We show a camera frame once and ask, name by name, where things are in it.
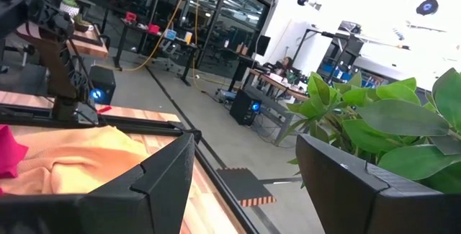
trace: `blue light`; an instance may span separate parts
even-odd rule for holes
[[[432,4],[424,4],[423,10],[424,11],[429,11],[432,8]]]
[[[104,96],[104,92],[99,89],[91,90],[90,94],[91,94],[91,97],[94,98],[94,100],[103,99],[103,96]]]
[[[254,103],[253,106],[251,107],[255,112],[259,111],[259,103]]]

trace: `person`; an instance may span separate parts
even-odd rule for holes
[[[293,66],[293,59],[291,57],[284,57],[280,64],[281,66],[277,68],[275,73],[283,78],[286,78],[287,70],[290,70]]]

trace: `black box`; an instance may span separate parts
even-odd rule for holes
[[[250,126],[256,115],[259,113],[261,100],[244,90],[238,90],[237,96],[230,108],[230,115],[236,119],[240,125]]]
[[[115,92],[114,71],[99,66],[92,66],[89,79],[93,82],[95,90],[91,91],[91,97],[97,104],[109,105]]]

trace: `monitor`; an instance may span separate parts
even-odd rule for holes
[[[253,53],[255,51],[257,51],[256,54],[264,56],[266,54],[266,50],[267,50],[267,47],[269,46],[270,41],[271,41],[270,37],[261,35],[259,37],[258,48],[257,49],[255,48],[256,47],[256,40],[251,43],[251,46],[249,48],[249,55],[253,55]]]

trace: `pink cloth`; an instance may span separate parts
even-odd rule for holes
[[[27,147],[16,142],[8,125],[0,125],[0,179],[17,177],[17,164],[26,152]]]

